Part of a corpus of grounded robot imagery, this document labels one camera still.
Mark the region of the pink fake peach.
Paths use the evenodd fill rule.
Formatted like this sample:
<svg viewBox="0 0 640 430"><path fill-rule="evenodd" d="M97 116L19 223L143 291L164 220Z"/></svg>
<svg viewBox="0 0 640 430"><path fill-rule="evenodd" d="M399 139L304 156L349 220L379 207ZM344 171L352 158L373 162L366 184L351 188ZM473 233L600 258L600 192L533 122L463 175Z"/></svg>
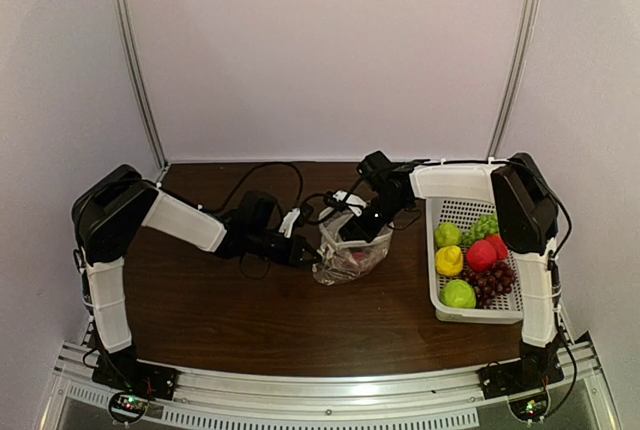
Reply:
<svg viewBox="0 0 640 430"><path fill-rule="evenodd" d="M487 271L497 259L494 248L485 240L475 242L466 252L468 266L478 273Z"/></svg>

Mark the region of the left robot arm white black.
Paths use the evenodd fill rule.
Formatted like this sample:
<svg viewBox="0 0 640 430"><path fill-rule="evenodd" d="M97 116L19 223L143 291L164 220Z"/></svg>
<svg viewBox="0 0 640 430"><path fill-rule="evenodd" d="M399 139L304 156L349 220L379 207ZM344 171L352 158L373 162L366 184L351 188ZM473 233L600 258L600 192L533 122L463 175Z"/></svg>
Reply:
<svg viewBox="0 0 640 430"><path fill-rule="evenodd" d="M84 301L93 317L99 352L107 367L131 379L137 355L129 328L124 264L141 228L151 228L221 259L256 256L269 263L309 269L321 260L317 250L293 230L302 215L295 208L270 227L277 200L248 191L239 205L217 216L144 179L121 165L73 205L76 248Z"/></svg>

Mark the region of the purple fake grapes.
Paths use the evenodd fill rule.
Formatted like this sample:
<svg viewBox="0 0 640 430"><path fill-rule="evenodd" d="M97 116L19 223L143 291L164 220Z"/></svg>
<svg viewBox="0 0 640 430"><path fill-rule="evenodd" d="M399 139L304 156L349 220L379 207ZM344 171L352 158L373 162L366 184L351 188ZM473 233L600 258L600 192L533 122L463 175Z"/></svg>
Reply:
<svg viewBox="0 0 640 430"><path fill-rule="evenodd" d="M473 288L478 309L488 308L498 297L509 295L516 282L515 271L504 261L494 263L484 272L465 268L460 278Z"/></svg>

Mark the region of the green fake apple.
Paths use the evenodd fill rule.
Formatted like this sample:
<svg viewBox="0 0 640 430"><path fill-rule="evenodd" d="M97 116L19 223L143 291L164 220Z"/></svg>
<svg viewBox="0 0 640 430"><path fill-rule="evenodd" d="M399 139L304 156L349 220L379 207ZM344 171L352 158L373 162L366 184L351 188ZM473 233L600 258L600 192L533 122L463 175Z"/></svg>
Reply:
<svg viewBox="0 0 640 430"><path fill-rule="evenodd" d="M477 304L473 287L460 279L449 281L440 291L439 298L442 304L451 308L474 309Z"/></svg>
<svg viewBox="0 0 640 430"><path fill-rule="evenodd" d="M434 231L434 241L438 248L458 246L462 242L462 231L452 222L443 222Z"/></svg>

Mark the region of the green fake grapes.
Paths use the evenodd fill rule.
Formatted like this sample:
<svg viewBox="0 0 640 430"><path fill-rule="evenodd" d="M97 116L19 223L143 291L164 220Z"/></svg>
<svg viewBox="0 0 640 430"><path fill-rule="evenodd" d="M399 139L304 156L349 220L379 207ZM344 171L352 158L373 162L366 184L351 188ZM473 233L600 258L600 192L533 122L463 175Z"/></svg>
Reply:
<svg viewBox="0 0 640 430"><path fill-rule="evenodd" d="M485 239L487 236L498 235L500 233L499 223L496 213L481 215L469 228L462 233L462 245L472 246L475 242Z"/></svg>

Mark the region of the yellow fake lemon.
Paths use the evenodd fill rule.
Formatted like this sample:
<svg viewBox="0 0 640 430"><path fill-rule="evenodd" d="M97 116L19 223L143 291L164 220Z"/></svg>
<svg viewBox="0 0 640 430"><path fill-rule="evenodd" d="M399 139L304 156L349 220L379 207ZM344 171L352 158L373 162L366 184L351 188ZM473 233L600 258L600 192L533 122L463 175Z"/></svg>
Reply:
<svg viewBox="0 0 640 430"><path fill-rule="evenodd" d="M464 266L464 256L461 248L456 245L445 246L436 252L436 272L445 277L457 277Z"/></svg>

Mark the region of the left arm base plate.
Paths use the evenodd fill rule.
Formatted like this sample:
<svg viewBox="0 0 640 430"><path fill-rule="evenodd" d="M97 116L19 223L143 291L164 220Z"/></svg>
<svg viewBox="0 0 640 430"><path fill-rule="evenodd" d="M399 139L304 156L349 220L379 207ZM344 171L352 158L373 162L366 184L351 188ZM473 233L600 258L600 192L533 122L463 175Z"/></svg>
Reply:
<svg viewBox="0 0 640 430"><path fill-rule="evenodd" d="M136 361L132 370L116 370L100 357L92 381L114 390L126 391L152 400L172 400L178 371L175 368Z"/></svg>

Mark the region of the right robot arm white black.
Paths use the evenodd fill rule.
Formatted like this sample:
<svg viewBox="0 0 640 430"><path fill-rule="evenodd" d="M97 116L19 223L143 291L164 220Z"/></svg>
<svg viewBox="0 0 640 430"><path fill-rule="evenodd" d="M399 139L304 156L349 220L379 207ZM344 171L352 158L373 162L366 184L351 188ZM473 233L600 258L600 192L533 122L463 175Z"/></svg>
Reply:
<svg viewBox="0 0 640 430"><path fill-rule="evenodd" d="M357 172L376 195L340 229L345 241L371 242L417 200L454 198L495 207L499 233L516 261L521 285L523 325L515 374L534 386L548 379L561 341L556 317L559 202L531 156L396 163L375 151L358 164Z"/></svg>

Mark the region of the clear zip top bag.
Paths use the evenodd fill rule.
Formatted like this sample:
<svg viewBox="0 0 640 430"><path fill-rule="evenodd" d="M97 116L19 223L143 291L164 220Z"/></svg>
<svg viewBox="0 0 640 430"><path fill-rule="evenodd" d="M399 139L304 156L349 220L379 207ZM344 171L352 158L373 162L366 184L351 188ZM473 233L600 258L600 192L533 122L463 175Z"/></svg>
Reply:
<svg viewBox="0 0 640 430"><path fill-rule="evenodd" d="M342 240L339 230L354 216L352 211L343 211L319 225L321 260L312 266L318 283L331 286L352 282L368 275L388 255L393 236L389 228L371 242Z"/></svg>

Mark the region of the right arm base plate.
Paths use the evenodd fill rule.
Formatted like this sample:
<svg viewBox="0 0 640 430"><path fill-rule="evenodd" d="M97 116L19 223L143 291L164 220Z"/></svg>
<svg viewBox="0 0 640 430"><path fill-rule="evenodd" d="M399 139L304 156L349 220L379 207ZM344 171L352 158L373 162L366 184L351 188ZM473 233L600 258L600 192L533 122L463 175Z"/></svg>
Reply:
<svg viewBox="0 0 640 430"><path fill-rule="evenodd" d="M543 389L564 379L557 357L545 370L540 370L530 360L517 359L505 363L490 362L481 367L477 375L485 399Z"/></svg>

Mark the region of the red fake apple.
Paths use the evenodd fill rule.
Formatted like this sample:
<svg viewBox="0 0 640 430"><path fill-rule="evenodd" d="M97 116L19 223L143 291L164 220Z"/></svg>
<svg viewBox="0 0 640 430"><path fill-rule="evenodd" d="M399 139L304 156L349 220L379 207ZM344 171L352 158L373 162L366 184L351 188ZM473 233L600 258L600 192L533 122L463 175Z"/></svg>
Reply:
<svg viewBox="0 0 640 430"><path fill-rule="evenodd" d="M486 236L485 241L494 248L497 260L506 260L508 258L509 250L498 234Z"/></svg>

